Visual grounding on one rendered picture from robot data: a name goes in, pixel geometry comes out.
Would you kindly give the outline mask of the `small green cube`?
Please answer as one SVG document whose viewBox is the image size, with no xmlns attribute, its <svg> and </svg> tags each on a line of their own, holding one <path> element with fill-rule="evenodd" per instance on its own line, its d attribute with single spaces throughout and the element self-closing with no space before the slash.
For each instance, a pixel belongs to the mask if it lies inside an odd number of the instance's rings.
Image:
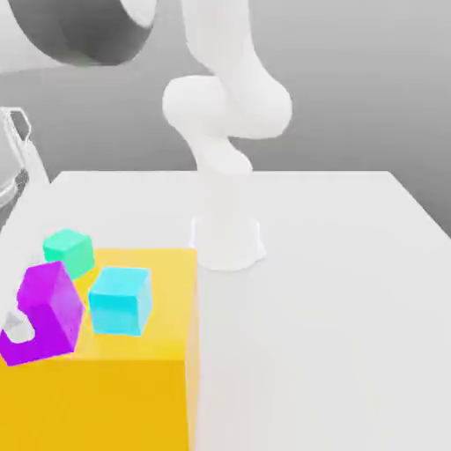
<svg viewBox="0 0 451 451">
<path fill-rule="evenodd" d="M 71 229 L 48 236 L 43 252 L 47 262 L 61 261 L 71 279 L 82 277 L 95 265 L 91 237 Z"/>
</svg>

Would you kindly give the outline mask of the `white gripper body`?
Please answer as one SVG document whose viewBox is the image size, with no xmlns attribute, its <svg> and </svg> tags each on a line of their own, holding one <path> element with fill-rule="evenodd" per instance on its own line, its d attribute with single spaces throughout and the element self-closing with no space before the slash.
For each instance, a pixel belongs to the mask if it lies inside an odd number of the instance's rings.
<svg viewBox="0 0 451 451">
<path fill-rule="evenodd" d="M 25 145 L 23 155 L 27 184 L 0 231 L 0 330 L 31 328 L 18 310 L 17 293 L 28 266 L 42 256 L 41 221 L 50 183 L 33 142 Z"/>
</svg>

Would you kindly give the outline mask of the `small cyan cube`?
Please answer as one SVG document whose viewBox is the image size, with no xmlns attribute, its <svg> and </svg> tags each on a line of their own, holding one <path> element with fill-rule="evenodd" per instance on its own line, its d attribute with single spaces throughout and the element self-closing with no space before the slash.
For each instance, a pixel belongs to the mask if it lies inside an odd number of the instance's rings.
<svg viewBox="0 0 451 451">
<path fill-rule="evenodd" d="M 90 288 L 88 302 L 96 334 L 141 336 L 152 312 L 152 273 L 106 266 Z"/>
</svg>

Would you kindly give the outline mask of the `large yellow box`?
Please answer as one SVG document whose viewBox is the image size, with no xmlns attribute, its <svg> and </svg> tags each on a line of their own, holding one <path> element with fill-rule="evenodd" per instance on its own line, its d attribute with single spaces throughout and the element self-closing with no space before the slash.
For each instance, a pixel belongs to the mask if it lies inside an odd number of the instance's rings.
<svg viewBox="0 0 451 451">
<path fill-rule="evenodd" d="M 70 355 L 0 358 L 0 451 L 196 451 L 196 252 L 99 248 L 95 261 L 151 271 L 145 331 L 98 335 L 84 318 Z"/>
</svg>

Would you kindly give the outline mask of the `small purple cube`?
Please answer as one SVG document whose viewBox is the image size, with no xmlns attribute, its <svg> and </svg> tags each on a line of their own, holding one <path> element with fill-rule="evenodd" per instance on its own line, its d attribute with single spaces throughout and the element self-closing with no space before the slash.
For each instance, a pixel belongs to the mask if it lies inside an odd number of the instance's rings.
<svg viewBox="0 0 451 451">
<path fill-rule="evenodd" d="M 4 332 L 0 334 L 0 356 L 7 366 L 75 351 L 85 308 L 62 262 L 28 268 L 17 300 L 18 309 L 33 326 L 34 338 L 15 344 Z"/>
</svg>

